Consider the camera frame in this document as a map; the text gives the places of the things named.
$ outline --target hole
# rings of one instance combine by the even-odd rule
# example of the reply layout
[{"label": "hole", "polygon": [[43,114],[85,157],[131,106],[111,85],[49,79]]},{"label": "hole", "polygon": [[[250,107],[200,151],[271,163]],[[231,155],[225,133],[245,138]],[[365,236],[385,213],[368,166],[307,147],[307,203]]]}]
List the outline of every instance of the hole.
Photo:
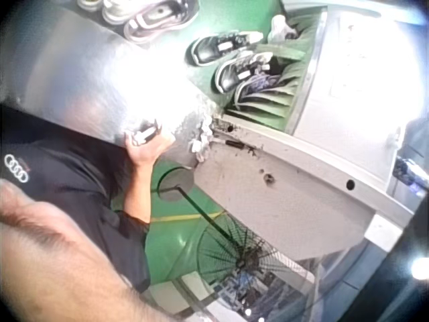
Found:
[{"label": "hole", "polygon": [[356,184],[355,181],[349,180],[347,181],[346,187],[348,190],[352,191],[355,188]]},{"label": "hole", "polygon": [[263,176],[263,179],[268,186],[272,185],[275,182],[275,178],[272,176],[272,174],[269,173]]}]

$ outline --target black polo shirt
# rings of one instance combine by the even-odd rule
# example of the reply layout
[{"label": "black polo shirt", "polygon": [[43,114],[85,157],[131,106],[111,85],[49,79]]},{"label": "black polo shirt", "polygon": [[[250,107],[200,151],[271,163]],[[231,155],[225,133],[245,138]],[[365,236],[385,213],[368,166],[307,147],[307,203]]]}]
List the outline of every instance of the black polo shirt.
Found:
[{"label": "black polo shirt", "polygon": [[14,111],[2,111],[1,134],[0,177],[71,216],[118,273],[143,292],[150,285],[144,252],[149,226],[110,209],[124,149]]}]

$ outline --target audi logo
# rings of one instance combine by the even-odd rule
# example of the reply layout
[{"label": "audi logo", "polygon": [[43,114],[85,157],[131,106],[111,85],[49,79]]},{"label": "audi logo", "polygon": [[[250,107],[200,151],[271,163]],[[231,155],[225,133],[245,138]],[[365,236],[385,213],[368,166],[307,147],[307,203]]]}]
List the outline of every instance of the audi logo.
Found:
[{"label": "audi logo", "polygon": [[12,154],[5,156],[5,165],[20,182],[26,183],[29,180],[28,173],[21,167],[21,164],[19,164]]}]

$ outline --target short hair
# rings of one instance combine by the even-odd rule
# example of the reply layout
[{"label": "short hair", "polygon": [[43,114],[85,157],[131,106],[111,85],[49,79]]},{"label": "short hair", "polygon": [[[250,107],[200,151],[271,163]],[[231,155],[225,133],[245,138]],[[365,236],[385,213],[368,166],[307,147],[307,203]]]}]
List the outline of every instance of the short hair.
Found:
[{"label": "short hair", "polygon": [[61,233],[51,227],[40,225],[26,216],[18,216],[15,213],[8,213],[6,216],[0,213],[0,223],[8,227],[15,228],[24,235],[31,237],[43,247],[69,246],[68,241]]}]

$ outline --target yellow floor line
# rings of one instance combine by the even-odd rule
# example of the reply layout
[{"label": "yellow floor line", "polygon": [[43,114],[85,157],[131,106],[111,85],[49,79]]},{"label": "yellow floor line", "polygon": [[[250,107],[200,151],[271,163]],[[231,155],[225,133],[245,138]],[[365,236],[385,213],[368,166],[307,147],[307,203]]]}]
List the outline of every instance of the yellow floor line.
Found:
[{"label": "yellow floor line", "polygon": [[[218,213],[209,213],[208,216],[212,219],[218,217],[222,211],[219,211]],[[159,217],[159,218],[153,218],[151,219],[152,223],[165,223],[167,221],[182,221],[182,220],[192,220],[192,219],[200,219],[202,215],[195,214],[195,215],[176,215],[176,216],[167,216],[167,217]]]}]

